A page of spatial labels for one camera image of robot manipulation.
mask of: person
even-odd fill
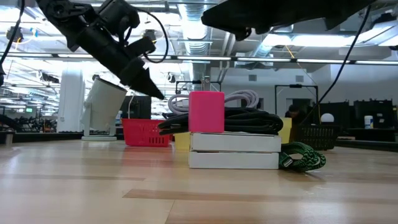
[[[290,105],[289,110],[285,114],[285,118],[292,118],[293,124],[300,124],[306,116],[305,112],[300,110],[296,105]]]

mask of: white box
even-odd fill
[[[279,153],[190,152],[190,168],[278,169]]]
[[[280,152],[279,136],[248,133],[192,133],[191,151]]]

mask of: red basket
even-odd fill
[[[170,136],[161,136],[157,125],[162,120],[122,119],[124,141],[128,146],[167,147]]]

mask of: yellow box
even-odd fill
[[[175,137],[175,150],[189,152],[191,145],[191,133],[174,134]]]
[[[278,132],[282,138],[282,144],[287,144],[290,141],[290,130],[292,129],[292,118],[281,118],[284,122],[284,127]]]

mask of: black coiled cable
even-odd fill
[[[253,134],[278,134],[283,121],[274,114],[254,108],[225,108],[225,131]],[[160,134],[188,132],[188,113],[169,118],[159,124]]]

